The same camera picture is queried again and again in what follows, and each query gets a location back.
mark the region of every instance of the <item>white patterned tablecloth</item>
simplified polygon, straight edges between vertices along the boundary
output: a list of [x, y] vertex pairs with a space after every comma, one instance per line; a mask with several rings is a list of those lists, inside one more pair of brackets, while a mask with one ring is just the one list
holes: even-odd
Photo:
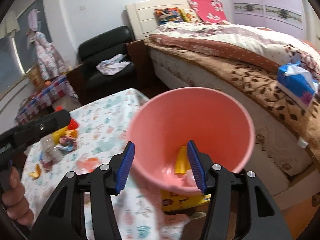
[[[113, 155], [122, 153], [127, 142], [125, 134], [135, 112], [148, 98], [135, 89], [128, 89], [99, 99], [71, 112], [80, 124], [78, 149], [55, 164], [51, 172], [33, 180], [28, 174], [39, 163], [40, 143], [35, 143], [28, 154], [21, 182], [35, 220], [49, 196], [68, 171], [85, 173], [77, 166], [81, 158], [97, 157], [109, 163]], [[183, 227], [189, 222], [186, 215], [164, 215], [161, 210], [160, 189], [143, 178], [131, 176], [125, 189], [112, 196], [112, 203], [122, 239], [180, 239]], [[90, 194], [85, 195], [85, 224], [87, 238], [94, 239], [90, 210]]]

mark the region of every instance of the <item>tissue package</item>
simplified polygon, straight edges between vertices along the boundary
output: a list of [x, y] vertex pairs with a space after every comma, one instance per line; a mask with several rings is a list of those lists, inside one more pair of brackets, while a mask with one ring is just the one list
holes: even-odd
[[291, 97], [298, 106], [307, 111], [309, 106], [312, 104], [316, 93], [308, 84], [303, 75], [285, 75], [287, 68], [288, 65], [279, 67], [277, 87]]

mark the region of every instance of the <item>pink bucket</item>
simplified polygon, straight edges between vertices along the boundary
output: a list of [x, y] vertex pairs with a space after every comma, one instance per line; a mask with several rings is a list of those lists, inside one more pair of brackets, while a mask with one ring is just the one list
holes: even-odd
[[240, 172], [253, 151], [251, 117], [234, 98], [199, 87], [170, 90], [148, 101], [134, 116], [127, 140], [135, 144], [132, 168], [160, 188], [199, 195], [174, 173], [181, 146], [194, 140], [200, 152], [229, 171]]

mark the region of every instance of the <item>plaid cloth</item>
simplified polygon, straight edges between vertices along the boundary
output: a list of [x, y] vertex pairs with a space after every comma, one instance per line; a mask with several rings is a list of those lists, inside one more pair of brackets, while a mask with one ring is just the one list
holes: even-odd
[[41, 110], [51, 106], [64, 96], [70, 96], [73, 102], [79, 101], [78, 95], [68, 82], [66, 75], [61, 75], [56, 78], [49, 87], [43, 89], [35, 98], [30, 100], [30, 102], [18, 112], [15, 121], [18, 124], [27, 123]]

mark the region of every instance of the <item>window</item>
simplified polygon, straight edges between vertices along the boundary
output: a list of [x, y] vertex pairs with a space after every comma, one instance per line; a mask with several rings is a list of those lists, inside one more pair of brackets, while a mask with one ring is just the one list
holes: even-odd
[[17, 83], [22, 72], [15, 60], [13, 42], [10, 36], [0, 39], [0, 96]]
[[17, 47], [17, 53], [18, 53], [22, 68], [25, 72], [27, 72], [34, 64], [38, 62], [35, 45], [31, 44], [30, 48], [27, 49], [26, 33], [29, 30], [28, 16], [33, 9], [37, 9], [38, 11], [40, 11], [37, 14], [38, 21], [41, 21], [40, 32], [44, 33], [48, 42], [52, 42], [49, 30], [48, 30], [48, 26], [47, 26], [47, 21], [45, 19], [43, 0], [36, 0], [33, 4], [31, 4], [27, 8], [27, 10], [25, 10], [17, 18], [21, 30], [16, 33], [14, 41]]

